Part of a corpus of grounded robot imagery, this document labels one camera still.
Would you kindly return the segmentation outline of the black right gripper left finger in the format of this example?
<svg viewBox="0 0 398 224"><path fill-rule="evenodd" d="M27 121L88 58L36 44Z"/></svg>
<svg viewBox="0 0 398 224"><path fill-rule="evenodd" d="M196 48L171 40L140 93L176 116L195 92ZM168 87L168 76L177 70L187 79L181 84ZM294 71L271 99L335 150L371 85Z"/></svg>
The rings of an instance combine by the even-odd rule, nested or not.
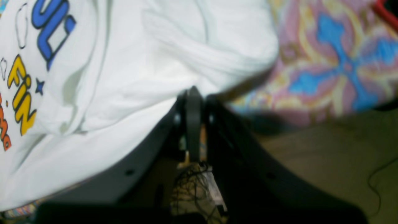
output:
<svg viewBox="0 0 398 224"><path fill-rule="evenodd" d="M36 223L169 223L176 167L185 158L179 141L187 99L188 91L179 94L148 136L117 164L40 205Z"/></svg>

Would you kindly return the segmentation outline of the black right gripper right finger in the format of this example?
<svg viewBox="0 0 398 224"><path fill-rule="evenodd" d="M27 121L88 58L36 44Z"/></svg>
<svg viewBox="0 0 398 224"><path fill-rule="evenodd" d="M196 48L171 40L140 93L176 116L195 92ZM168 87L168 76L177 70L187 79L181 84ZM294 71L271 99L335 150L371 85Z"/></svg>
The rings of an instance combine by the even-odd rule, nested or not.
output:
<svg viewBox="0 0 398 224"><path fill-rule="evenodd" d="M187 151L207 161L228 210L229 224L366 224L364 213L297 177L273 158L215 96L187 92Z"/></svg>

